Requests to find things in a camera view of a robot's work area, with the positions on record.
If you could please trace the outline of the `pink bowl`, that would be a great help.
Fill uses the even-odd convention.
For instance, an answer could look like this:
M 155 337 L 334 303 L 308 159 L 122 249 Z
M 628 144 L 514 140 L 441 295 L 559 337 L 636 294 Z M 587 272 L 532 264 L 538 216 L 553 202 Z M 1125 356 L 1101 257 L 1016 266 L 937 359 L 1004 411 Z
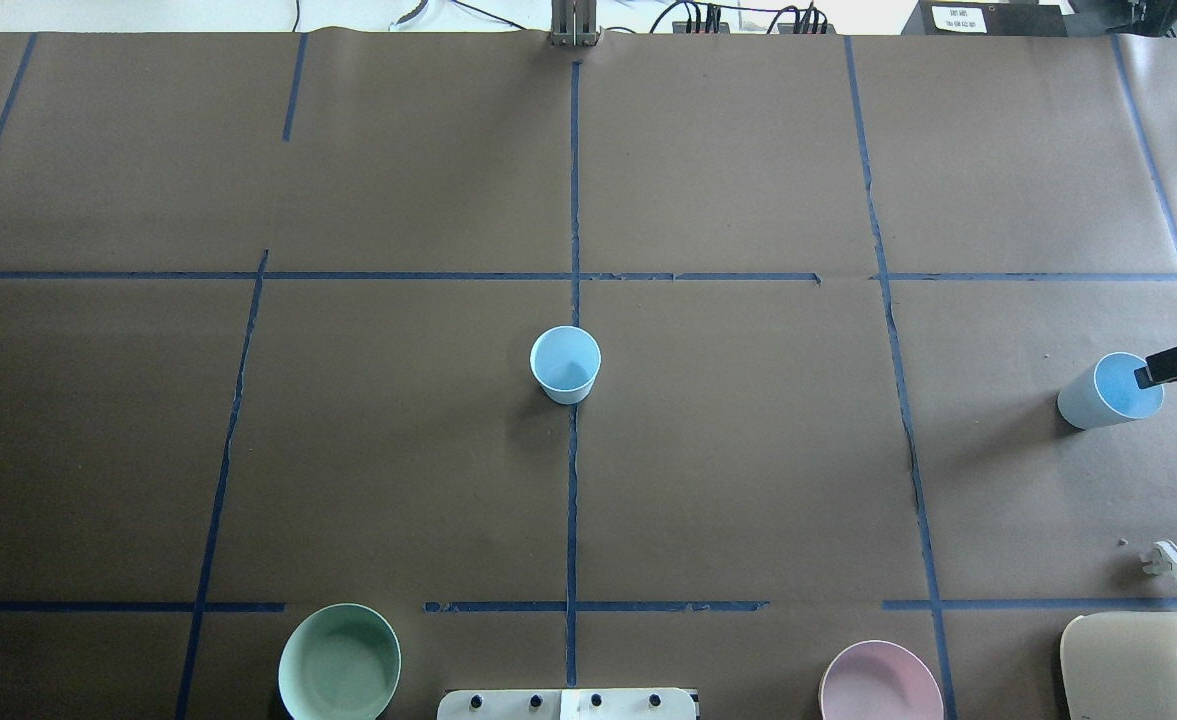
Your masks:
M 822 719 L 944 719 L 943 693 L 927 665 L 900 644 L 850 644 L 818 684 Z

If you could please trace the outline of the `cream toaster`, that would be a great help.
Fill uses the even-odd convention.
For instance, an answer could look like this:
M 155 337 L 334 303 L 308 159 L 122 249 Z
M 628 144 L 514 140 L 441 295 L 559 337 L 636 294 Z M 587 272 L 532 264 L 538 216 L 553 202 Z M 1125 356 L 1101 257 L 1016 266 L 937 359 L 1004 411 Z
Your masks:
M 1177 719 L 1177 612 L 1096 612 L 1059 641 L 1071 719 Z

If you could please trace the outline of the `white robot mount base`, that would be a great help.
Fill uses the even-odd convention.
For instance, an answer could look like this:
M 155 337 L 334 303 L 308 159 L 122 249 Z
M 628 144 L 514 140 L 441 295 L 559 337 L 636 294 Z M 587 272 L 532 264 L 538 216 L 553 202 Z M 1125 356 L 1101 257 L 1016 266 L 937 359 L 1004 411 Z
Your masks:
M 696 691 L 676 687 L 459 689 L 437 719 L 699 719 Z

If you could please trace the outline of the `aluminium frame post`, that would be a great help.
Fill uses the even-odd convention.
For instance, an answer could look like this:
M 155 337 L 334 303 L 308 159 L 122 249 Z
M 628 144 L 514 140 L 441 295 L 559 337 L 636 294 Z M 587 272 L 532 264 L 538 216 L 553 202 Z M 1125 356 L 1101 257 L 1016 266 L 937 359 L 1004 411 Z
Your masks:
M 596 0 L 552 0 L 550 4 L 550 45 L 593 47 L 600 41 Z

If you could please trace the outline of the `green bowl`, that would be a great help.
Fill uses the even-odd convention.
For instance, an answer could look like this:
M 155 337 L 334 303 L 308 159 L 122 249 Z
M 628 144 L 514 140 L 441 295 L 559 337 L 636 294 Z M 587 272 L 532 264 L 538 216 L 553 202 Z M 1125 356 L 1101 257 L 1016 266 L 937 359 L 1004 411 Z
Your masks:
M 378 719 L 399 687 L 403 651 L 377 611 L 335 604 L 295 626 L 278 662 L 291 719 Z

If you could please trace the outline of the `white power plug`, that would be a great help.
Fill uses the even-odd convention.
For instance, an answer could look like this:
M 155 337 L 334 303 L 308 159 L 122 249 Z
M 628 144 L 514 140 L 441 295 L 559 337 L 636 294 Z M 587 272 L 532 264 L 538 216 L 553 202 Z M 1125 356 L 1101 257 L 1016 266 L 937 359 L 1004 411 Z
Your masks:
M 1150 576 L 1169 576 L 1177 584 L 1177 544 L 1169 539 L 1156 539 L 1151 548 L 1141 556 L 1141 569 Z

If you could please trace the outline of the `light blue cup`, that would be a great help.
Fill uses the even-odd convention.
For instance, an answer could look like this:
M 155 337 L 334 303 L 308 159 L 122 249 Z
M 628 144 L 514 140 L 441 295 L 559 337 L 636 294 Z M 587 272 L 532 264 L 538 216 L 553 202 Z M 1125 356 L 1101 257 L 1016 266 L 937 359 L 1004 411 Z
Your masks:
M 1142 356 L 1113 352 L 1083 369 L 1056 396 L 1056 409 L 1077 429 L 1113 427 L 1159 413 L 1165 392 L 1161 386 L 1142 388 L 1136 375 L 1145 369 Z
M 556 404 L 573 406 L 588 396 L 601 369 L 601 347 L 576 325 L 544 331 L 530 348 L 530 372 Z

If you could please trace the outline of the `black box with label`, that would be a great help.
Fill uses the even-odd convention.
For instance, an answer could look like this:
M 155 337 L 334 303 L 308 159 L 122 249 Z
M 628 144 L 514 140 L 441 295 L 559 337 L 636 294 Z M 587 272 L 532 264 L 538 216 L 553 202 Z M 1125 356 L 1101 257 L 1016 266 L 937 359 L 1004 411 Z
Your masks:
M 917 1 L 903 36 L 1068 36 L 1058 4 L 1035 1 Z

